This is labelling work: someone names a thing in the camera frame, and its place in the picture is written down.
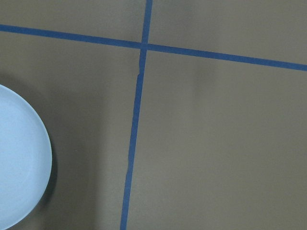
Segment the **light blue plate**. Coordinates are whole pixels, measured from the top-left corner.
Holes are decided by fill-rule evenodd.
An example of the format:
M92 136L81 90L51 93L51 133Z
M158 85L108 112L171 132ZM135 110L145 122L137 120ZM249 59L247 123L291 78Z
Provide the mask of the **light blue plate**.
M0 228L25 218L42 198L52 168L49 135L33 107L0 87Z

